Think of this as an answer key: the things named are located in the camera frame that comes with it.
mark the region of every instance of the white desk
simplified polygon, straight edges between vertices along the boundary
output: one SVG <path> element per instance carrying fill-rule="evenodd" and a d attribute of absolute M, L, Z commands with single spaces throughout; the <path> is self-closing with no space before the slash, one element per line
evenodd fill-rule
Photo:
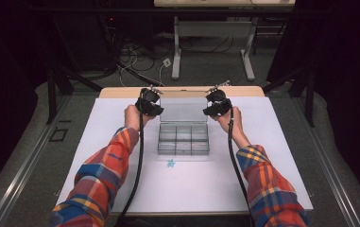
<path fill-rule="evenodd" d="M 295 0 L 154 0 L 155 7 L 164 8 L 292 8 Z M 216 36 L 247 37 L 246 47 L 241 50 L 241 57 L 248 80 L 254 80 L 249 54 L 257 27 L 257 18 L 249 22 L 183 22 L 174 18 L 175 54 L 172 79 L 180 78 L 180 36 Z"/>
<path fill-rule="evenodd" d="M 312 210 L 312 203 L 271 103 L 267 97 L 260 96 L 263 94 L 261 89 L 259 92 L 256 87 L 251 88 L 252 96 L 230 96 L 233 105 L 238 106 L 243 113 L 244 129 L 252 143 L 265 146 L 273 165 L 294 185 L 300 204 L 305 209 Z M 233 92 L 236 89 L 240 88 L 226 87 L 225 92 L 229 96 L 236 94 Z M 206 91 L 207 88 L 193 88 L 193 90 Z M 120 97 L 121 94 L 117 94 L 118 98 L 98 98 L 95 101 L 58 203 L 64 201 L 73 188 L 74 177 L 81 164 L 96 151 L 106 146 L 115 130 L 123 126 L 123 111 L 130 103 L 135 103 L 136 94 L 139 91 L 140 88 L 135 95 L 130 96 L 128 93 L 124 93 L 126 96 L 124 98 Z M 159 125 L 159 117 L 149 121 L 146 125 L 144 164 L 139 186 L 128 210 L 128 215 L 247 214 L 248 208 L 231 164 L 227 134 L 221 130 L 220 126 L 209 118 L 211 147 L 209 156 L 173 158 L 172 156 L 158 155 Z M 112 210 L 114 215 L 123 210 L 129 198 L 136 175 L 138 157 L 139 144 L 129 158 L 129 174 L 118 192 Z M 175 164 L 170 167 L 167 164 L 168 160 L 172 158 Z"/>

